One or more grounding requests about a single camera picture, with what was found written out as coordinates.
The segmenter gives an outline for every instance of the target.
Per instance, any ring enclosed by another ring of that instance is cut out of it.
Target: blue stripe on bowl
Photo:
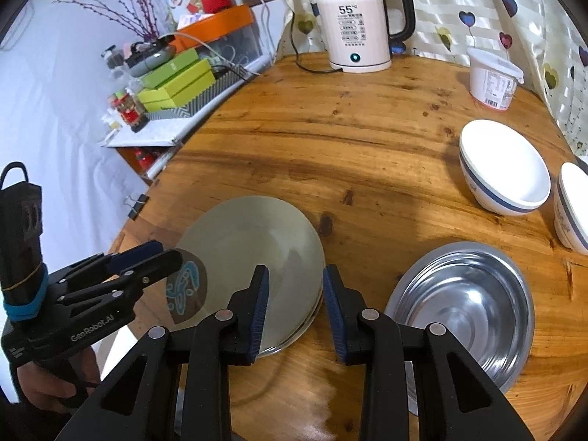
[[[476,175],[472,172],[472,170],[467,165],[465,159],[462,156],[462,153],[459,153],[459,160],[462,162],[463,167],[465,168],[467,175],[472,178],[475,184],[480,187],[481,191],[484,192],[488,197],[490,197],[494,202],[498,202],[501,206],[513,210],[514,212],[519,212],[521,214],[528,214],[529,212],[533,212],[535,209],[521,209],[520,207],[513,206],[513,204],[509,204],[507,201],[501,199],[499,196],[494,194],[490,189],[488,189],[484,184],[481,183],[480,179],[476,177]]]
[[[588,241],[584,238],[584,236],[582,235],[582,232],[580,231],[580,228],[576,224],[576,221],[571,216],[570,209],[567,206],[567,201],[563,197],[562,188],[559,185],[559,179],[557,180],[556,185],[557,185],[557,194],[559,195],[559,200],[562,201],[563,212],[566,213],[566,217],[570,221],[571,229],[574,231],[574,233],[576,234],[576,237],[578,237],[578,240],[580,240],[581,244],[584,245],[584,248],[586,250],[588,250]]]

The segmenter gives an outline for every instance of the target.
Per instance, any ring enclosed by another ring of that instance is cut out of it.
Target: human hand
[[[81,351],[76,357],[79,367],[78,376],[83,381],[100,383],[100,371],[92,347]],[[22,392],[34,406],[44,411],[67,413],[68,408],[61,404],[59,398],[71,398],[76,394],[76,387],[63,381],[34,362],[17,368],[18,381]],[[87,388],[89,395],[93,388]]]

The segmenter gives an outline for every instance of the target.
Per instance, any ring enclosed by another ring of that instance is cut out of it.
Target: stainless steel bowl
[[[533,300],[524,277],[501,251],[477,242],[444,245],[418,260],[385,313],[418,328],[443,323],[503,393],[515,383],[533,342]],[[409,410],[416,415],[411,362],[406,381]]]

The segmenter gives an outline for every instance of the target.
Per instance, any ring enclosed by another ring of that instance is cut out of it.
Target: kettle base
[[[375,73],[377,71],[383,71],[384,69],[388,69],[392,66],[392,59],[389,59],[385,63],[382,64],[370,64],[368,66],[347,66],[345,64],[336,64],[333,61],[329,61],[331,68],[333,69],[342,69],[343,73]]]

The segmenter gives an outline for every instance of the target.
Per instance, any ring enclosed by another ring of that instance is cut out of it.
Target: red heart
[[[498,36],[501,37],[501,43],[502,46],[505,47],[505,49],[508,49],[511,46],[513,46],[513,37],[511,35],[507,35],[506,33],[500,32]]]

